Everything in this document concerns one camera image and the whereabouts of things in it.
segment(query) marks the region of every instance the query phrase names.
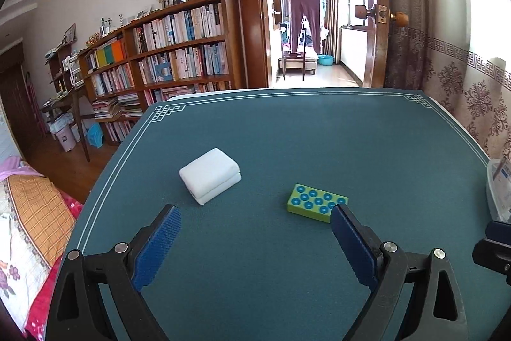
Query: bed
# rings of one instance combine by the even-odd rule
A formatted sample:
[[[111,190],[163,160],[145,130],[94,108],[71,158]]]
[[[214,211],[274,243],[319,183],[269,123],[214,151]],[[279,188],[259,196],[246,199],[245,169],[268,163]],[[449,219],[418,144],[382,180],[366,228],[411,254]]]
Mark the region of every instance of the bed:
[[[82,210],[19,157],[0,165],[0,333],[43,339],[60,260]]]

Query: blue gripper pad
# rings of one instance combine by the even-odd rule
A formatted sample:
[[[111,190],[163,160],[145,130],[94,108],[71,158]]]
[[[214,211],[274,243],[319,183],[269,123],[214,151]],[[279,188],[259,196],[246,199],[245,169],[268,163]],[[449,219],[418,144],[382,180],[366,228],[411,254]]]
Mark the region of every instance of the blue gripper pad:
[[[511,246],[511,224],[490,221],[486,226],[486,238]]]
[[[341,245],[358,281],[374,291],[378,285],[377,260],[346,213],[336,205],[330,214],[330,227]]]
[[[131,281],[137,291],[150,285],[181,230],[181,212],[172,207],[150,235],[134,262]]]

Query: white border line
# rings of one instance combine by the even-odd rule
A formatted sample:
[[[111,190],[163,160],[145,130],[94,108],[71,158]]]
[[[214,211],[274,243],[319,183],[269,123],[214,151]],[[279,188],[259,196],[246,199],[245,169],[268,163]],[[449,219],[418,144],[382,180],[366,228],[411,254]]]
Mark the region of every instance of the white border line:
[[[238,91],[225,91],[225,93],[234,93],[234,92],[238,92]],[[422,96],[421,94],[413,94],[413,93],[400,93],[400,92],[386,92],[386,91],[370,91],[370,90],[364,90],[364,91],[361,91],[361,90],[358,90],[358,89],[354,89],[353,91],[306,91],[306,92],[300,92],[300,91],[297,91],[297,92],[293,92],[293,91],[288,91],[288,92],[282,92],[282,93],[270,93],[270,94],[252,94],[252,95],[243,95],[243,96],[235,96],[235,97],[223,97],[223,98],[219,98],[219,97],[215,97],[215,98],[211,98],[211,99],[205,99],[205,100],[196,100],[196,101],[192,101],[192,102],[185,102],[185,103],[172,103],[173,101],[169,101],[170,103],[168,105],[160,105],[160,106],[157,106],[155,108],[155,110],[153,110],[151,112],[151,114],[147,117],[147,119],[144,121],[144,124],[142,124],[142,126],[140,127],[139,131],[136,133],[135,137],[133,138],[133,140],[131,141],[131,143],[127,146],[127,148],[124,150],[123,154],[121,155],[121,157],[119,158],[116,166],[113,168],[110,176],[108,177],[107,181],[105,182],[105,184],[103,185],[103,189],[101,190],[101,193],[99,194],[97,200],[95,201],[94,203],[94,206],[93,206],[93,209],[91,210],[90,214],[89,214],[89,218],[87,219],[87,222],[82,230],[82,234],[80,236],[80,239],[78,241],[78,244],[77,244],[77,248],[80,249],[80,244],[82,243],[82,240],[83,240],[83,236],[84,234],[86,233],[86,229],[89,225],[89,222],[90,222],[90,219],[94,216],[94,220],[92,221],[92,223],[90,224],[90,228],[89,228],[89,231],[87,233],[87,236],[85,238],[85,240],[83,241],[83,247],[80,249],[81,252],[84,252],[85,251],[85,247],[87,246],[87,243],[88,243],[88,240],[89,240],[89,237],[90,237],[90,234],[92,233],[92,230],[94,228],[94,225],[95,225],[95,222],[99,216],[99,213],[101,211],[101,208],[103,207],[103,204],[106,200],[106,197],[108,196],[108,194],[110,193],[110,190],[113,186],[113,184],[115,183],[118,175],[119,175],[119,172],[121,171],[121,169],[123,168],[124,164],[126,163],[126,161],[128,160],[129,156],[131,155],[131,152],[133,152],[133,149],[135,148],[135,146],[137,145],[137,143],[139,143],[139,140],[141,139],[142,135],[145,133],[145,131],[147,130],[147,128],[149,127],[149,125],[151,123],[154,123],[154,122],[159,122],[161,120],[163,120],[163,118],[167,115],[166,112],[167,112],[167,109],[169,109],[170,114],[172,114],[173,112],[175,111],[182,111],[185,109],[186,106],[193,106],[193,105],[198,105],[198,104],[207,104],[207,103],[216,103],[216,102],[228,102],[228,101],[234,101],[234,100],[242,100],[242,99],[248,99],[248,98],[262,98],[262,97],[287,97],[287,96],[328,96],[328,95],[349,95],[349,96],[390,96],[390,97],[404,97],[406,98],[407,100],[410,100],[412,102],[416,102],[417,104],[419,105],[422,105],[424,108],[431,108],[436,114],[438,114],[442,119],[444,119],[447,124],[449,126],[452,127],[452,129],[454,129],[454,131],[468,144],[468,146],[472,149],[472,151],[476,154],[476,156],[481,160],[481,162],[486,166],[487,165],[487,161],[484,160],[484,158],[482,157],[482,155],[478,152],[478,150],[474,147],[474,145],[471,143],[471,140],[467,139],[466,136],[464,135],[464,133],[466,133],[467,135],[469,135],[465,129],[463,129],[463,132],[461,132],[459,129],[458,129],[458,124],[455,124],[452,122],[452,117],[448,118],[446,117],[446,115],[444,114],[444,112],[441,110],[442,107],[435,101],[433,100],[432,98],[426,96]],[[418,102],[418,101],[415,101],[413,100],[413,98],[416,97],[416,98],[420,98],[421,99],[421,102]],[[97,212],[94,214],[94,211],[96,209],[96,207],[98,206],[98,202],[99,200],[101,200],[101,203],[98,207],[98,210]]]

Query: bedding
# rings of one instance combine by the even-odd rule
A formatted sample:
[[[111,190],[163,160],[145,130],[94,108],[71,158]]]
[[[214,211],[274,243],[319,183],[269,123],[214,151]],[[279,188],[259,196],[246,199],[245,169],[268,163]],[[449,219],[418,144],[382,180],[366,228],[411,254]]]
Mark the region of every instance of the bedding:
[[[0,299],[21,331],[42,339],[61,255],[83,206],[25,172],[0,181]]]

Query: table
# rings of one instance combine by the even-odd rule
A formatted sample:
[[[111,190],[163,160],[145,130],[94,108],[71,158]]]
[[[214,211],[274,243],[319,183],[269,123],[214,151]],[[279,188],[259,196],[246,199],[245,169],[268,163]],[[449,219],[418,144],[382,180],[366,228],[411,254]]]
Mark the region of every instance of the table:
[[[242,180],[199,206],[178,170],[214,147],[239,164]],[[504,277],[471,258],[490,221],[486,164],[477,143],[421,92],[193,95],[144,113],[95,184],[66,252],[106,252],[174,203],[182,230],[142,290],[169,339],[339,340],[369,290],[328,224],[286,211],[293,185],[302,183],[346,195],[360,222],[383,241],[409,252],[443,248],[470,339],[484,340],[511,299]],[[404,314],[408,286],[394,317]],[[386,339],[394,339],[398,324],[391,323]]]
[[[85,158],[87,159],[87,162],[90,162],[90,156],[89,151],[87,149],[87,143],[85,142],[85,135],[83,134],[83,125],[82,125],[82,119],[94,119],[94,115],[81,115],[80,114],[80,105],[78,103],[78,100],[81,96],[87,96],[87,93],[85,91],[85,86],[80,86],[78,88],[73,87],[65,96],[63,96],[61,99],[44,106],[41,109],[42,113],[48,113],[50,115],[50,121],[55,121],[55,115],[54,110],[55,109],[62,109],[62,108],[71,108],[72,113],[75,116],[75,122],[78,127],[78,133],[80,134],[80,143],[82,144],[83,153],[85,154]]]

